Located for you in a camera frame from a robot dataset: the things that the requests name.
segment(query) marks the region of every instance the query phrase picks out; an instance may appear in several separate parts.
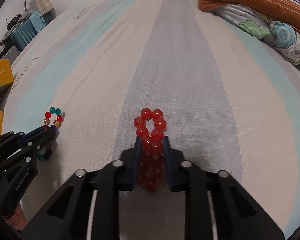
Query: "teal bead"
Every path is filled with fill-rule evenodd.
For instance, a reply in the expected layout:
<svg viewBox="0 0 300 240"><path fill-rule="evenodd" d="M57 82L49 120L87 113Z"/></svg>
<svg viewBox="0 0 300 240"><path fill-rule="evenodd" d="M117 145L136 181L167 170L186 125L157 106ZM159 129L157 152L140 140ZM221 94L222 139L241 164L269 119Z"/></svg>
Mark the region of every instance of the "teal bead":
<svg viewBox="0 0 300 240"><path fill-rule="evenodd" d="M56 109L54 107L50 107L50 113L54 114L56 112Z"/></svg>
<svg viewBox="0 0 300 240"><path fill-rule="evenodd" d="M60 108L56 109L56 114L61 114L61 109Z"/></svg>

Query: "black metal bracket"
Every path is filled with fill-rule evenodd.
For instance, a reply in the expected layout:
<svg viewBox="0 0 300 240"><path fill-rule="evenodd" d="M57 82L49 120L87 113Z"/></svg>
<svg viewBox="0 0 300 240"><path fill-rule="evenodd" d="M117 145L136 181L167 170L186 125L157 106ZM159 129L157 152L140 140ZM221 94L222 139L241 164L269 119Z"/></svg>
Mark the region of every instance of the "black metal bracket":
<svg viewBox="0 0 300 240"><path fill-rule="evenodd" d="M37 151L55 138L42 126L28 134L13 131L0 136L0 213L10 218L38 173Z"/></svg>
<svg viewBox="0 0 300 240"><path fill-rule="evenodd" d="M227 172L203 171L186 161L182 152L163 139L167 181L171 191L186 192L185 239L213 239L211 192L218 239L284 240L277 224L251 195Z"/></svg>
<svg viewBox="0 0 300 240"><path fill-rule="evenodd" d="M15 142L13 135L6 136ZM27 139L16 141L29 146ZM33 217L20 239L86 239L92 194L97 190L91 239L119 240L119 191L135 188L141 149L141 139L137 138L133 148L124 150L118 160L103 169L77 170ZM163 153L170 190L186 192L186 240L213 240L208 191L218 239L284 240L276 223L227 171L214 174L201 170L185 160L182 152L172 149L167 137L163 139Z"/></svg>

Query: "bed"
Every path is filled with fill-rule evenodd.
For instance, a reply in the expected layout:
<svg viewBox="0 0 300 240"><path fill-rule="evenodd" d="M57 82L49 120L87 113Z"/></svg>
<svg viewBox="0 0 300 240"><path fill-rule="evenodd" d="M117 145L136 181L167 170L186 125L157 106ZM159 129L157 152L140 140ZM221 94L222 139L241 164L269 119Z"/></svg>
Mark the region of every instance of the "bed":
<svg viewBox="0 0 300 240"><path fill-rule="evenodd" d="M101 169L164 111L173 148L228 170L288 239L300 225L300 71L198 0L107 0L66 10L12 65L2 132L65 120L23 198L28 219L78 168ZM165 183L120 195L121 239L183 239L184 194Z"/></svg>

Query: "metal screw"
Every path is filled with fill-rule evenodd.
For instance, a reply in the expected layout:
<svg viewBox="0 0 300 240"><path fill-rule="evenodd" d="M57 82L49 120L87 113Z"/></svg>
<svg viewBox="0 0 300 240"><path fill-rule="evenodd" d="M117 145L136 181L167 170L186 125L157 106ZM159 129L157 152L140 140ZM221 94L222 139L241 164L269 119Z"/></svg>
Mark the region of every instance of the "metal screw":
<svg viewBox="0 0 300 240"><path fill-rule="evenodd" d="M74 174L78 177L83 177L84 175L86 175L86 173L87 172L84 169L79 169L79 170L76 170Z"/></svg>
<svg viewBox="0 0 300 240"><path fill-rule="evenodd" d="M112 165L114 167L121 167L123 165L123 161L122 160L115 160Z"/></svg>
<svg viewBox="0 0 300 240"><path fill-rule="evenodd" d="M192 163L189 162L189 161L183 161L181 163L181 166L184 167L184 168L190 168L192 166Z"/></svg>
<svg viewBox="0 0 300 240"><path fill-rule="evenodd" d="M228 177L229 176L229 173L228 173L228 171L219 171L218 172L218 175L219 175L219 177L222 177L222 178L226 178L226 177Z"/></svg>

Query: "gray stripe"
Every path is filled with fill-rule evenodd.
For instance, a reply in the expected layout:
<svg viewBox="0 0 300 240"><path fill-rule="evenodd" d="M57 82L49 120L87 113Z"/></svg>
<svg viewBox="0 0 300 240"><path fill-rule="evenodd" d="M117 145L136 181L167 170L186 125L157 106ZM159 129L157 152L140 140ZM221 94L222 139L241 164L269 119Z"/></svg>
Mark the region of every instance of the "gray stripe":
<svg viewBox="0 0 300 240"><path fill-rule="evenodd" d="M300 96L300 78L293 70L295 66L282 58L282 56L278 52L269 47L267 44L262 43L262 45L266 49L266 51L274 58L274 60L282 67L291 84L294 86L295 90Z"/></svg>
<svg viewBox="0 0 300 240"><path fill-rule="evenodd" d="M122 107L114 159L133 145L133 118L143 107L164 111L168 123L165 134L172 147L183 151L188 160L208 171L229 170L241 181L232 108L189 0L162 2ZM120 227L128 239L183 239L183 195L169 193L166 186L159 200L140 192L121 199ZM137 225L132 228L137 207L145 216L133 221Z"/></svg>

